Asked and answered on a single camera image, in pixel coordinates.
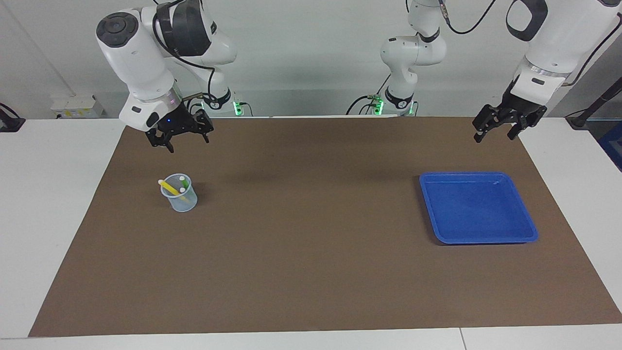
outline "green led light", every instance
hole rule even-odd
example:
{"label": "green led light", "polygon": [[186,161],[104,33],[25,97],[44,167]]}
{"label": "green led light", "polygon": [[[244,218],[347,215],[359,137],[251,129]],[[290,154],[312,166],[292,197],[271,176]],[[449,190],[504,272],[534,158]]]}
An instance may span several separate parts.
{"label": "green led light", "polygon": [[376,108],[374,108],[374,114],[375,115],[383,114],[383,108],[384,108],[384,101],[382,101],[382,99],[379,99],[378,102],[376,102]]}
{"label": "green led light", "polygon": [[244,115],[244,110],[242,109],[242,107],[239,105],[238,102],[234,101],[233,102],[233,110],[235,111],[235,115],[236,116],[241,116]]}

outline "brown table mat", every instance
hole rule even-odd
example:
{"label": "brown table mat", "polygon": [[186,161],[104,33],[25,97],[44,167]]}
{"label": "brown table mat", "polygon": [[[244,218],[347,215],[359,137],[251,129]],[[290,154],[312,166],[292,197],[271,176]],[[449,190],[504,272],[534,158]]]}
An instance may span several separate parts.
{"label": "brown table mat", "polygon": [[[126,128],[30,336],[622,323],[521,142],[470,122],[216,120],[175,154]],[[506,172],[539,240],[442,245],[427,171]]]}

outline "blue tray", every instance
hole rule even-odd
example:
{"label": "blue tray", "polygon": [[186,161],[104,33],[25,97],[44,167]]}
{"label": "blue tray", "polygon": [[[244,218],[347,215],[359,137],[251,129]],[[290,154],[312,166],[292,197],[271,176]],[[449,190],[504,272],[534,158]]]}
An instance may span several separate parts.
{"label": "blue tray", "polygon": [[446,244],[533,242],[538,232],[504,173],[425,173],[419,178],[434,234]]}

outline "black pole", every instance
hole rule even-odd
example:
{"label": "black pole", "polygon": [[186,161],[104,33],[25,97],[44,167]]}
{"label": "black pole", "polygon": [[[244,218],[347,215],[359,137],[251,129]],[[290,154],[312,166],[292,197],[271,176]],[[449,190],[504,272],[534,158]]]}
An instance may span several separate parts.
{"label": "black pole", "polygon": [[594,101],[594,103],[592,103],[592,105],[590,105],[583,113],[581,113],[580,116],[569,116],[566,117],[566,120],[570,123],[570,126],[572,126],[573,129],[583,129],[588,118],[591,117],[592,114],[594,114],[594,112],[602,107],[607,101],[619,94],[620,91],[622,91],[622,77],[620,77],[617,82],[613,83],[613,85],[608,88],[607,91],[605,91],[605,93],[602,94],[596,101]]}

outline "black cable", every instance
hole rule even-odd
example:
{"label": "black cable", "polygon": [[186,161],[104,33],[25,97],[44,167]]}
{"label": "black cable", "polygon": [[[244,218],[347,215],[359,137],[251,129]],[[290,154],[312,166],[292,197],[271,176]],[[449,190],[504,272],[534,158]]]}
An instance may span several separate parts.
{"label": "black cable", "polygon": [[369,99],[369,96],[365,95],[365,96],[361,96],[359,98],[357,98],[354,102],[352,102],[352,104],[350,105],[350,107],[348,108],[348,111],[346,112],[346,115],[350,114],[350,111],[352,110],[352,108],[354,108],[354,106],[359,102],[364,100],[365,98]]}
{"label": "black cable", "polygon": [[190,114],[192,114],[192,107],[201,107],[201,108],[203,108],[203,105],[201,103],[195,103],[194,105],[190,106],[190,108],[188,109],[188,112],[190,112]]}
{"label": "black cable", "polygon": [[369,108],[370,108],[370,107],[374,107],[374,104],[373,104],[373,103],[370,103],[369,105],[362,106],[362,107],[361,107],[361,110],[360,110],[360,111],[358,111],[358,114],[359,114],[359,115],[362,115],[362,114],[363,114],[363,109],[364,109],[365,107],[367,107],[367,111],[365,112],[365,114],[367,114],[367,113],[369,112]]}
{"label": "black cable", "polygon": [[[175,1],[175,2],[172,2],[172,3],[168,4],[167,6],[168,6],[168,7],[170,7],[170,6],[173,6],[174,4],[177,4],[177,3],[179,3],[179,2],[180,2],[180,0],[177,0],[177,1]],[[212,94],[211,94],[211,78],[214,76],[214,72],[216,71],[216,68],[214,68],[214,67],[206,67],[206,66],[204,66],[204,65],[198,65],[198,64],[194,64],[194,63],[192,63],[192,62],[189,62],[189,61],[187,61],[187,60],[185,60],[185,59],[181,58],[181,57],[180,57],[180,56],[179,56],[179,55],[178,55],[175,51],[173,51],[173,50],[171,50],[170,48],[168,48],[168,47],[167,47],[167,46],[166,46],[166,45],[162,42],[162,39],[160,39],[160,36],[159,36],[159,35],[158,35],[158,33],[157,33],[157,30],[156,30],[156,21],[157,21],[157,13],[156,13],[156,14],[154,14],[154,18],[153,18],[153,20],[152,20],[151,25],[152,25],[152,27],[153,27],[154,37],[155,37],[155,39],[158,41],[158,44],[160,44],[160,46],[162,46],[162,48],[163,48],[166,52],[168,52],[171,56],[175,57],[176,59],[180,60],[181,62],[183,62],[183,63],[185,63],[185,64],[187,64],[187,65],[191,65],[192,67],[196,67],[196,68],[200,68],[200,69],[208,69],[208,70],[211,70],[210,78],[209,78],[209,79],[208,79],[208,81],[207,81],[207,97],[208,97],[208,99],[209,99],[210,101],[214,101],[214,102],[215,102],[215,101],[217,101],[217,100],[218,100],[218,98],[217,98],[216,96],[214,96],[214,95],[212,95]]]}
{"label": "black cable", "polygon": [[594,49],[594,51],[592,51],[592,53],[587,58],[585,63],[583,63],[583,67],[581,67],[581,69],[579,70],[579,73],[575,76],[575,78],[572,80],[572,82],[570,82],[570,83],[563,83],[562,84],[563,87],[571,87],[572,85],[575,85],[577,80],[579,80],[579,77],[581,77],[581,74],[583,74],[583,71],[585,70],[585,67],[587,67],[588,63],[590,63],[590,61],[592,60],[592,58],[594,57],[596,52],[598,52],[598,50],[600,50],[600,48],[605,44],[605,42],[607,42],[607,40],[609,40],[609,38],[613,35],[613,33],[615,33],[620,28],[620,26],[622,26],[622,13],[618,13],[618,25],[603,39],[603,41],[600,42],[600,44],[598,44],[598,46],[596,46],[596,49]]}
{"label": "black cable", "polygon": [[567,116],[564,116],[563,118],[568,118],[568,117],[569,117],[569,116],[571,116],[571,115],[574,115],[574,114],[577,114],[577,113],[581,113],[581,112],[585,112],[585,111],[587,111],[587,108],[586,108],[586,109],[584,109],[584,110],[580,110],[580,111],[572,112],[571,114],[569,114],[569,115],[567,115]]}
{"label": "black cable", "polygon": [[5,105],[5,104],[4,104],[4,103],[2,103],[2,102],[0,102],[0,106],[2,106],[5,110],[7,110],[7,111],[11,112],[14,116],[16,116],[16,117],[20,118],[20,117],[19,117],[19,115],[18,115],[18,114],[17,114],[17,113],[16,113],[13,109],[11,109],[11,107],[9,107],[9,106]]}
{"label": "black cable", "polygon": [[[488,5],[488,7],[486,8],[486,11],[484,11],[484,14],[482,14],[482,15],[481,15],[480,20],[479,20],[479,21],[477,21],[477,23],[475,23],[475,25],[473,25],[473,27],[471,27],[471,29],[469,29],[469,30],[467,30],[467,31],[464,31],[464,32],[457,31],[457,30],[456,30],[456,29],[452,26],[452,23],[451,23],[451,21],[449,20],[449,14],[446,14],[446,12],[445,12],[445,13],[443,14],[443,17],[445,18],[445,22],[447,23],[447,26],[449,27],[449,29],[451,29],[451,30],[452,30],[452,32],[454,32],[454,33],[456,33],[456,34],[460,34],[460,35],[463,35],[463,34],[469,34],[470,32],[474,31],[474,30],[475,30],[475,28],[477,28],[477,26],[479,26],[479,25],[480,25],[480,23],[484,20],[484,17],[486,17],[486,15],[488,14],[488,11],[490,11],[490,9],[493,7],[493,5],[494,5],[494,3],[495,3],[496,1],[497,1],[497,0],[492,0],[492,1],[490,2],[490,5]],[[446,5],[445,5],[445,3],[443,2],[443,0],[439,0],[439,4],[441,5],[441,7],[445,7],[445,8],[447,8],[447,6],[446,6]]]}
{"label": "black cable", "polygon": [[255,115],[253,114],[253,108],[252,108],[252,106],[251,106],[251,104],[250,104],[250,103],[248,103],[248,102],[240,102],[240,103],[239,103],[239,105],[240,105],[240,106],[248,106],[248,109],[250,109],[250,110],[251,110],[251,116],[255,116]]}
{"label": "black cable", "polygon": [[[376,92],[376,95],[378,95],[380,93],[380,91],[382,91],[383,87],[385,84],[387,84],[387,82],[389,81],[389,78],[391,78],[391,74],[389,74],[387,76],[387,79],[384,79],[384,83],[382,85],[380,85],[380,88],[378,89],[378,91]],[[365,114],[369,113],[369,107],[367,108],[367,110],[365,111]]]}

